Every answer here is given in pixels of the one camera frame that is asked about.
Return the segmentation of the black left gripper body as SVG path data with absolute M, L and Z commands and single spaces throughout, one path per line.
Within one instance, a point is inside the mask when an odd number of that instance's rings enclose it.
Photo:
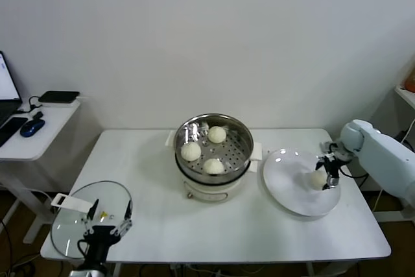
M 121 240 L 115 226 L 93 226 L 84 234 L 88 245 L 85 259 L 106 259 L 111 246 Z

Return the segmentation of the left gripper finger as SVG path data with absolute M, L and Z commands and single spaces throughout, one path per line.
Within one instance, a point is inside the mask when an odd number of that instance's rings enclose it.
M 84 223 L 86 234 L 92 229 L 92 221 L 94 219 L 98 204 L 99 204 L 99 199 L 96 199 L 92 207 L 88 210 L 86 216 L 82 218 L 82 222 Z
M 117 234 L 125 234 L 129 229 L 132 227 L 132 201 L 129 200 L 126 211 L 124 214 L 124 219 L 121 221 L 119 226 L 117 227 Z

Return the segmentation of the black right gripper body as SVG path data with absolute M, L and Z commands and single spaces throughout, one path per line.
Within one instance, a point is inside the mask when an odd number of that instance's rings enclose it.
M 341 168 L 350 163 L 350 153 L 342 145 L 325 146 L 325 168 L 331 176 L 339 176 Z

